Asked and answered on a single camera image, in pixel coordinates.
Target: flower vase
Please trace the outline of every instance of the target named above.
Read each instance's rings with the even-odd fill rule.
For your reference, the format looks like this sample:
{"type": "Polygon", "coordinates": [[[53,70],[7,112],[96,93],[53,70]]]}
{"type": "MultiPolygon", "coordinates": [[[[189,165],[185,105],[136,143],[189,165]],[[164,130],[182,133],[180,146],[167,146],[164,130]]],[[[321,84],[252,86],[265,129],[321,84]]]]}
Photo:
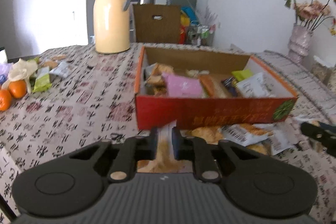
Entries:
{"type": "Polygon", "coordinates": [[[308,55],[312,42],[313,32],[304,26],[294,24],[292,35],[288,42],[288,57],[297,64],[302,64],[303,59],[308,55]]]}

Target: red container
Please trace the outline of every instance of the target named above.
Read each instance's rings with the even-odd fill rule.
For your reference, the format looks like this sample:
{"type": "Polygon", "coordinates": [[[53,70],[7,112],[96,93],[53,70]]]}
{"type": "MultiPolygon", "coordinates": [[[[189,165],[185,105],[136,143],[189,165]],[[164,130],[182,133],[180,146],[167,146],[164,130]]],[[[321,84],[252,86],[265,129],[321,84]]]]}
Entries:
{"type": "Polygon", "coordinates": [[[135,107],[138,128],[162,127],[177,120],[180,129],[223,126],[236,123],[273,123],[286,119],[297,100],[297,93],[270,67],[254,56],[221,52],[173,50],[143,47],[135,79],[135,107]],[[209,70],[230,77],[230,72],[246,66],[263,70],[273,78],[276,98],[171,98],[147,95],[143,91],[143,68],[153,63],[171,65],[176,70],[209,70]]]}

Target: tablecloth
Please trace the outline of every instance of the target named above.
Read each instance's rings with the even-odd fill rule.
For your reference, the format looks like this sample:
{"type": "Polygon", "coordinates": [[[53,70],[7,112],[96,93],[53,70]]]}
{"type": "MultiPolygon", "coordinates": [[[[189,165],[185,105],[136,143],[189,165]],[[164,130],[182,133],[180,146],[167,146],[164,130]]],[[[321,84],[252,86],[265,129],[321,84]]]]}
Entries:
{"type": "MultiPolygon", "coordinates": [[[[147,45],[198,49],[188,45],[147,45]]],[[[26,95],[0,113],[0,193],[16,214],[11,185],[19,173],[101,139],[119,143],[139,134],[133,82],[141,47],[142,44],[132,43],[126,52],[103,55],[96,53],[92,45],[71,46],[50,49],[41,55],[50,58],[65,54],[76,70],[66,79],[56,78],[50,90],[26,95]]],[[[333,121],[335,95],[305,68],[275,52],[256,56],[298,91],[293,115],[333,121]]],[[[319,192],[310,215],[321,223],[330,223],[336,210],[335,159],[314,151],[303,135],[297,146],[279,154],[278,159],[315,178],[319,192]]],[[[0,223],[8,223],[3,214],[0,223]]]]}

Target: brown cardboard box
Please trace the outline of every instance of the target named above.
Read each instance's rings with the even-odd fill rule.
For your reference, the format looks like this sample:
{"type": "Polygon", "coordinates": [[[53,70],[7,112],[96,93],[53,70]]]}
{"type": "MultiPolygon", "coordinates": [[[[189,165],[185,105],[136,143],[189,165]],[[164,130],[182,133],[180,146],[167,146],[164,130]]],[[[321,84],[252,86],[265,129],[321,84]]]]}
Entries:
{"type": "Polygon", "coordinates": [[[140,130],[162,127],[177,120],[180,129],[222,126],[236,123],[273,123],[286,119],[297,93],[269,66],[255,56],[195,50],[143,47],[135,79],[135,107],[140,130]],[[148,95],[144,68],[163,63],[174,70],[209,70],[217,79],[226,79],[235,70],[249,68],[263,72],[272,83],[272,98],[172,98],[148,95]]]}
{"type": "Polygon", "coordinates": [[[136,41],[177,44],[180,39],[180,10],[178,5],[133,5],[136,41]]]}

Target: yellow thermos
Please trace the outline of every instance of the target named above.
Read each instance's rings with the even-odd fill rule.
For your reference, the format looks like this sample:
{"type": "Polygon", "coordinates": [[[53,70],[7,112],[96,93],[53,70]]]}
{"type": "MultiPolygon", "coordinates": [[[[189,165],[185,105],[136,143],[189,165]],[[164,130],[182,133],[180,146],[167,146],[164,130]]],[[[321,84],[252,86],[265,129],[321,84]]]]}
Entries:
{"type": "Polygon", "coordinates": [[[129,10],[131,0],[96,0],[93,27],[96,51],[105,54],[129,49],[129,10]]]}

